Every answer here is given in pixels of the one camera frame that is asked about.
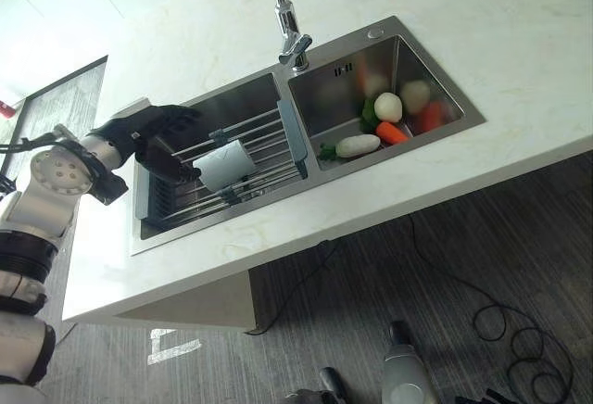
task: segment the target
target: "faucet handle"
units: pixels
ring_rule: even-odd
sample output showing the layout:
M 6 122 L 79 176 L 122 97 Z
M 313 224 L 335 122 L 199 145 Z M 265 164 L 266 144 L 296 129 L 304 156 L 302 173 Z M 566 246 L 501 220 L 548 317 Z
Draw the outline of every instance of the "faucet handle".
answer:
M 313 39 L 306 33 L 300 35 L 293 47 L 293 54 L 300 55 L 313 43 Z
M 290 44 L 290 47 L 283 49 L 278 56 L 278 61 L 281 64 L 287 64 L 292 57 L 302 55 L 305 50 L 313 43 L 313 39 L 307 34 L 300 34 L 295 32 L 296 38 L 289 38 L 285 44 Z

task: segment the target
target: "black handle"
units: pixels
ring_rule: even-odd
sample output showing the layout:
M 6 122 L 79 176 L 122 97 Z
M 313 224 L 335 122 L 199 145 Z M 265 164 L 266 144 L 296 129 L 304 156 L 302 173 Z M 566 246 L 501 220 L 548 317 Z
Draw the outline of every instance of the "black handle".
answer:
M 319 372 L 319 376 L 322 379 L 323 388 L 334 393 L 338 398 L 346 401 L 347 393 L 346 387 L 342 382 L 340 373 L 338 373 L 332 367 L 325 367 Z

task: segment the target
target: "carrot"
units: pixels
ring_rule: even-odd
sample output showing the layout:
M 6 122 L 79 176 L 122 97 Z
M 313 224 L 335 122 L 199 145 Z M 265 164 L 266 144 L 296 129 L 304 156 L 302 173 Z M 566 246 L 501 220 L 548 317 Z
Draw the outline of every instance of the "carrot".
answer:
M 397 127 L 395 127 L 393 124 L 387 121 L 382 121 L 381 123 L 379 123 L 379 126 L 377 126 L 377 129 L 375 130 L 375 133 L 381 140 L 383 140 L 386 143 L 389 143 L 390 145 L 402 143 L 409 139 L 409 137 L 405 133 L 403 133 Z

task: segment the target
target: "gray floor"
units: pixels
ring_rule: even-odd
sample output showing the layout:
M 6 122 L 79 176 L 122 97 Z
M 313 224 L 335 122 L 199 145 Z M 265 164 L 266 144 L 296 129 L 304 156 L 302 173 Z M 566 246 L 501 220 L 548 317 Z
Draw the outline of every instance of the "gray floor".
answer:
M 587 153 L 414 214 L 427 257 L 533 314 L 564 342 L 575 371 L 568 402 L 576 403 L 593 399 L 592 163 Z M 253 270 L 259 304 L 280 303 L 327 250 Z M 43 310 L 58 337 L 69 329 L 59 322 L 68 260 L 68 252 L 57 259 L 47 282 L 53 301 Z M 487 387 L 509 395 L 509 338 L 486 343 L 472 330 L 482 305 L 418 259 L 410 222 L 400 218 L 340 239 L 326 269 L 263 336 L 174 332 L 162 337 L 162 348 L 197 339 L 199 348 L 147 365 L 149 330 L 80 324 L 57 347 L 41 389 L 56 403 L 264 404 L 319 387 L 317 371 L 333 365 L 353 404 L 379 403 L 385 329 L 404 319 L 442 402 L 479 399 Z M 486 319 L 491 326 L 493 319 Z M 520 323 L 511 320 L 511 328 Z M 558 358 L 555 350 L 549 355 Z

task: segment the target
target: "dish drying rack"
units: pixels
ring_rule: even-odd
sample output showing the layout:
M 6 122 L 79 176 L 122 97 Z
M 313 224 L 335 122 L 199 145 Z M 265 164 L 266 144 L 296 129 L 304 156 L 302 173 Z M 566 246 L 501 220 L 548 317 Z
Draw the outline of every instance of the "dish drying rack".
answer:
M 172 229 L 307 178 L 307 150 L 290 102 L 280 100 L 276 108 L 213 131 L 208 137 L 171 155 L 191 164 L 217 147 L 240 140 L 256 164 L 256 172 L 214 193 L 199 180 L 173 185 L 151 176 L 143 220 L 161 230 Z

